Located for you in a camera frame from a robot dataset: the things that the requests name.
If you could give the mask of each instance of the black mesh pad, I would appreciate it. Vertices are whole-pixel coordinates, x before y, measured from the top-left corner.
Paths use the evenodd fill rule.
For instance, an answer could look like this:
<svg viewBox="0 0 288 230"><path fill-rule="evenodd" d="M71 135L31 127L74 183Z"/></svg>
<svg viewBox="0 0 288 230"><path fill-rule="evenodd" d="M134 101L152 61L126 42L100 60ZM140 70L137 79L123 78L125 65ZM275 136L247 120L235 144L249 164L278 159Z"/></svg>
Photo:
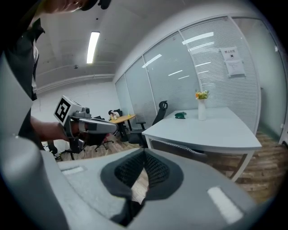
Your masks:
<svg viewBox="0 0 288 230"><path fill-rule="evenodd" d="M145 200L168 198L177 191L184 179L181 168L174 162L149 149L138 149L107 164L101 171L101 181L112 195L130 200L131 187L143 168L149 182Z"/></svg>

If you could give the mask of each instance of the green object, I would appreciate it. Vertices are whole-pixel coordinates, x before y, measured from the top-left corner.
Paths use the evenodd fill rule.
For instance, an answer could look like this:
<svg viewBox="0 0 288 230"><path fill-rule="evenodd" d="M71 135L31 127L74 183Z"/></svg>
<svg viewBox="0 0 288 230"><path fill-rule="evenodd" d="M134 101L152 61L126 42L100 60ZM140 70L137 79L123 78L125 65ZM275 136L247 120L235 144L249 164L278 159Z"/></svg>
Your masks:
<svg viewBox="0 0 288 230"><path fill-rule="evenodd" d="M187 115L187 113L185 113L185 112L176 113L175 114L175 118L177 118L177 119L185 119L185 115Z"/></svg>

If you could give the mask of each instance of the wooden floor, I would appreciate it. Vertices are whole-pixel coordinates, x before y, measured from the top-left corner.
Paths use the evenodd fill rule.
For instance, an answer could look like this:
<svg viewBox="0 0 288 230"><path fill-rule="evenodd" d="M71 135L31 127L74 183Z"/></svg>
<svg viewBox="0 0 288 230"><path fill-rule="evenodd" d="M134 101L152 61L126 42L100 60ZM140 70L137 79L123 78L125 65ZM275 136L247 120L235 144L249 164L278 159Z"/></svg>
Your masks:
<svg viewBox="0 0 288 230"><path fill-rule="evenodd" d="M278 145L277 142L262 132L258 132L256 137L262 144L262 149L255 152L236 183L246 190L256 202L261 203L277 193L277 189L288 169L288 150L286 147ZM88 146L85 152L74 154L74 158L99 157L139 147L128 142L121 142L119 138L112 135L108 139L114 141L114 143L107 144L108 150L101 147L95 152L95 146ZM228 177L236 169L242 157L241 155L217 153L207 153L207 155L208 164ZM71 160L70 154L63 154L62 159ZM132 187L133 199L141 203L145 197L147 187L148 177L146 172L143 171Z"/></svg>

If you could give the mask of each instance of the ceiling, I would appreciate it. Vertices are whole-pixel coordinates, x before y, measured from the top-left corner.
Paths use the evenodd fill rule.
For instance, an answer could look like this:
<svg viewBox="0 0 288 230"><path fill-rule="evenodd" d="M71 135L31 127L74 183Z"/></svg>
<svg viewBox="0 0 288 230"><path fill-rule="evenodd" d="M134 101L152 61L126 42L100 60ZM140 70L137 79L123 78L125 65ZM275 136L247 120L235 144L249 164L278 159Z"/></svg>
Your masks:
<svg viewBox="0 0 288 230"><path fill-rule="evenodd" d="M91 10L50 14L41 17L45 34L37 41L38 87L85 75L115 74L115 66L133 31L151 13L172 0L112 0L107 10L95 5ZM94 63L87 65L87 49L92 31L99 31Z"/></svg>

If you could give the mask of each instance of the flower vase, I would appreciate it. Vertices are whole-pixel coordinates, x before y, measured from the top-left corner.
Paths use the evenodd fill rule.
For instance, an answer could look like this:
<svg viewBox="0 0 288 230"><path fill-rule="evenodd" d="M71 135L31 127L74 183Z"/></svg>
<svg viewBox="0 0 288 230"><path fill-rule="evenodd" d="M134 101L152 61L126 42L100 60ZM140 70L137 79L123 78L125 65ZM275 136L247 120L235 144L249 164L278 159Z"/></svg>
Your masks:
<svg viewBox="0 0 288 230"><path fill-rule="evenodd" d="M206 120L205 99L198 99L198 120Z"/></svg>

